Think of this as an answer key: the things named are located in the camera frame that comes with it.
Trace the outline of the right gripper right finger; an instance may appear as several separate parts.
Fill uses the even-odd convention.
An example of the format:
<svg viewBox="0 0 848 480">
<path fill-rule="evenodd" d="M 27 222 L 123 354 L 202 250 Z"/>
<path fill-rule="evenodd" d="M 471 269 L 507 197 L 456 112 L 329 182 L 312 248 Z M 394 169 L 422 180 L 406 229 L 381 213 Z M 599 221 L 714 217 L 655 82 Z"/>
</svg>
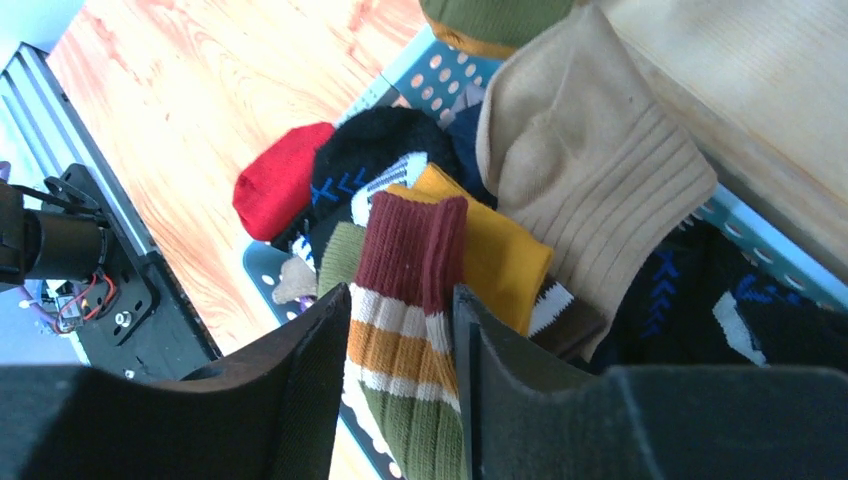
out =
<svg viewBox="0 0 848 480">
<path fill-rule="evenodd" d="M 473 479 L 843 479 L 847 378 L 824 368 L 615 367 L 593 376 L 454 291 Z"/>
</svg>

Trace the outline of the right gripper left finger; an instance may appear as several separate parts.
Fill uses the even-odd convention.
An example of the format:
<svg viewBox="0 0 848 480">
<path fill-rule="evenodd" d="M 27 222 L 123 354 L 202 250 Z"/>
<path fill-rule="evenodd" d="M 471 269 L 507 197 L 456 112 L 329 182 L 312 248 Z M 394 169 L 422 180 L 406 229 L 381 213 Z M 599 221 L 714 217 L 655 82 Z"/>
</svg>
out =
<svg viewBox="0 0 848 480">
<path fill-rule="evenodd" d="M 351 296 L 305 313 L 179 381 L 84 366 L 1 371 L 5 479 L 325 479 Z"/>
</svg>

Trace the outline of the olive green sock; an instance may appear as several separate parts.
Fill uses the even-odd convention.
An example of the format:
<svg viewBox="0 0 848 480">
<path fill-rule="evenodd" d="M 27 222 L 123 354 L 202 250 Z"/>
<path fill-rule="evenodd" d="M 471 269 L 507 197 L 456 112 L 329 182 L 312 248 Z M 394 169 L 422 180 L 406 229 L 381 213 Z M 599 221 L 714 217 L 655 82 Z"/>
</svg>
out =
<svg viewBox="0 0 848 480">
<path fill-rule="evenodd" d="M 467 55 L 505 59 L 583 6 L 575 0 L 421 0 L 434 36 Z"/>
</svg>

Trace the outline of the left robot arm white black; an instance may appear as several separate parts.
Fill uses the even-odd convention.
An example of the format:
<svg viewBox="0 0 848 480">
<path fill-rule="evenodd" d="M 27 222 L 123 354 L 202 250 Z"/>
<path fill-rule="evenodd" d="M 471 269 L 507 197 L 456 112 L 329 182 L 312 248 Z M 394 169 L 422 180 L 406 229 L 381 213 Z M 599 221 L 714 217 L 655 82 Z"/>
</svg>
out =
<svg viewBox="0 0 848 480">
<path fill-rule="evenodd" d="M 84 281 L 107 256 L 106 218 L 22 185 L 1 182 L 1 290 L 27 280 Z"/>
</svg>

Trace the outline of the beige sock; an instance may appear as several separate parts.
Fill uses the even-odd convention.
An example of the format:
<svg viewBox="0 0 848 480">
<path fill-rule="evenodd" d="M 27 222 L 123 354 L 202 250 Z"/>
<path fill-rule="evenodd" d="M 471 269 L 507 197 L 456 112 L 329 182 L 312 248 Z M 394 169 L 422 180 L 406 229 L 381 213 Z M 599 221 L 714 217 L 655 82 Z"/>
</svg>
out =
<svg viewBox="0 0 848 480">
<path fill-rule="evenodd" d="M 552 248 L 551 274 L 606 323 L 654 248 L 717 186 L 591 3 L 500 66 L 476 155 L 499 211 Z"/>
</svg>

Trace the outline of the striped olive sock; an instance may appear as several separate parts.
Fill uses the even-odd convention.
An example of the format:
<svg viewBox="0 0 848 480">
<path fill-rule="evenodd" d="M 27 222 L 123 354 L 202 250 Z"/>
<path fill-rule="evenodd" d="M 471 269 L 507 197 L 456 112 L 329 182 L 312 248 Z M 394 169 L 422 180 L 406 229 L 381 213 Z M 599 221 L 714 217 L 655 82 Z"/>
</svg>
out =
<svg viewBox="0 0 848 480">
<path fill-rule="evenodd" d="M 450 326 L 467 209 L 376 194 L 349 284 L 346 371 L 407 479 L 467 475 Z"/>
</svg>

